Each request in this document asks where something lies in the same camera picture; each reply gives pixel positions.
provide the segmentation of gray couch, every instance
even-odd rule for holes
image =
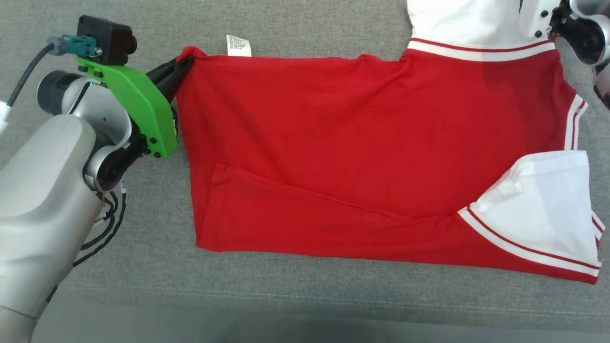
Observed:
[[[26,0],[0,7],[0,99],[50,35],[72,33],[82,13],[132,26],[129,65],[149,70],[187,45],[226,53],[226,34],[249,39],[257,56],[402,55],[410,36],[404,0]],[[565,46],[565,76],[590,103],[581,148],[591,161],[595,211],[610,222],[610,113],[590,72]],[[71,57],[35,70],[0,136],[0,167],[46,120],[35,100],[49,71],[76,71]],[[502,270],[271,253],[211,253],[194,245],[187,158],[146,158],[127,176],[121,231],[76,268],[58,297],[103,303],[206,306],[321,316],[610,332],[610,270],[597,285]],[[600,260],[610,259],[602,239]]]

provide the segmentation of connector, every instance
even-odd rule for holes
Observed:
[[[97,46],[97,41],[93,37],[62,35],[50,37],[46,42],[54,45],[49,53],[55,56],[72,54],[79,57],[97,57],[102,54],[102,49]]]

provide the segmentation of cable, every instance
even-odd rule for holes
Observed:
[[[19,93],[21,93],[23,86],[26,84],[27,79],[30,77],[30,74],[32,74],[32,71],[34,70],[36,65],[45,55],[47,55],[47,53],[53,50],[54,47],[55,45],[51,43],[45,46],[42,50],[40,50],[38,55],[34,57],[34,59],[30,62],[30,65],[28,65],[26,70],[23,72],[23,75],[21,75],[21,79],[19,80],[19,82],[17,82],[17,85],[15,86],[13,93],[10,95],[9,100],[6,102],[6,105],[13,107],[13,105],[15,104],[15,100],[17,100]]]
[[[89,242],[83,244],[81,247],[81,251],[87,250],[87,249],[91,248],[92,246],[96,245],[97,243],[99,243],[106,236],[108,236],[108,233],[110,233],[110,231],[112,230],[114,221],[115,221],[114,215],[118,209],[118,199],[114,192],[110,192],[110,196],[112,196],[112,200],[114,200],[114,203],[116,204],[116,206],[112,206],[113,205],[112,202],[110,200],[106,199],[106,203],[110,204],[110,211],[108,212],[108,215],[105,217],[105,219],[110,218],[110,222],[108,223],[108,226],[106,227],[104,232],[102,232],[98,237],[95,237],[94,239],[90,240]]]
[[[118,216],[118,222],[115,225],[114,229],[112,230],[112,233],[110,235],[108,235],[108,237],[106,237],[106,240],[104,241],[104,243],[98,245],[95,248],[95,250],[93,250],[89,254],[81,257],[78,261],[74,262],[72,267],[76,267],[77,265],[80,265],[81,263],[85,262],[86,260],[91,258],[93,255],[99,253],[100,250],[102,250],[106,245],[108,245],[108,243],[110,243],[112,238],[117,234],[118,229],[121,226],[121,223],[123,222],[123,217],[125,216],[125,204],[126,204],[126,200],[127,200],[127,193],[123,193],[122,197],[121,197],[121,213]]]
[[[55,287],[53,287],[53,290],[51,291],[49,296],[46,297],[46,303],[50,303],[51,302],[51,299],[53,299],[53,295],[55,295],[55,292],[57,292],[57,285],[55,285]]]

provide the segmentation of red stripe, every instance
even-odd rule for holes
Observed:
[[[593,225],[595,225],[595,227],[600,230],[601,233],[604,233],[604,229],[601,228],[601,225],[599,225],[596,221],[595,218],[591,217],[591,221],[593,222]]]
[[[424,39],[420,39],[420,38],[411,38],[411,41],[412,42],[421,42],[421,43],[426,43],[426,44],[436,45],[436,46],[442,46],[443,48],[450,48],[450,49],[463,50],[463,51],[474,51],[474,52],[513,52],[513,51],[527,50],[527,49],[533,48],[535,46],[550,43],[550,41],[544,41],[544,42],[538,42],[538,43],[535,43],[532,45],[522,46],[520,48],[512,48],[512,49],[475,49],[475,48],[465,48],[463,46],[454,46],[454,45],[449,45],[449,44],[432,42],[432,41],[424,40]]]
[[[572,150],[574,150],[574,146],[576,145],[576,118],[578,117],[580,111],[583,109],[584,105],[585,102],[583,100],[583,103],[580,104],[580,107],[577,108],[576,111],[574,111],[574,118],[572,119]]]
[[[480,223],[480,224],[481,224],[483,227],[485,227],[485,229],[487,229],[489,232],[491,232],[492,234],[496,235],[496,236],[497,236],[498,238],[500,238],[501,240],[503,240],[503,241],[505,241],[505,242],[507,242],[507,243],[513,244],[515,247],[521,248],[521,249],[523,249],[523,250],[527,250],[527,251],[529,251],[529,252],[531,252],[531,253],[536,253],[536,254],[539,254],[539,255],[544,255],[544,256],[551,257],[551,258],[560,259],[560,260],[562,260],[562,261],[566,261],[566,262],[570,262],[570,263],[574,263],[574,264],[583,265],[583,266],[588,267],[588,268],[591,268],[591,269],[597,269],[597,270],[599,270],[599,269],[600,269],[599,267],[596,267],[596,266],[594,266],[594,265],[590,265],[590,264],[585,263],[585,262],[576,261],[576,260],[569,259],[569,258],[565,258],[565,257],[562,257],[562,256],[557,256],[557,255],[553,255],[553,254],[545,253],[545,252],[542,252],[542,251],[533,250],[533,249],[530,249],[530,248],[528,248],[528,247],[524,247],[523,245],[520,245],[520,244],[518,244],[518,243],[515,243],[515,242],[513,242],[513,241],[511,241],[511,240],[507,239],[507,238],[502,237],[500,234],[498,234],[497,232],[495,232],[494,230],[492,230],[492,229],[491,229],[489,226],[487,226],[485,223],[483,223],[483,221],[482,221],[481,219],[479,219],[479,217],[477,217],[477,216],[476,216],[476,214],[475,214],[475,213],[474,213],[474,212],[473,212],[473,211],[470,209],[470,206],[468,206],[468,212],[469,212],[469,213],[470,213],[470,214],[471,214],[471,215],[472,215],[472,216],[473,216],[473,217],[476,219],[476,221],[477,221],[477,222],[479,222],[479,223]]]

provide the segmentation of clothing tag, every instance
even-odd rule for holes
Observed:
[[[125,178],[121,180],[121,194],[127,193],[127,188],[125,187]]]
[[[252,56],[250,42],[239,37],[227,35],[227,54],[229,56]]]

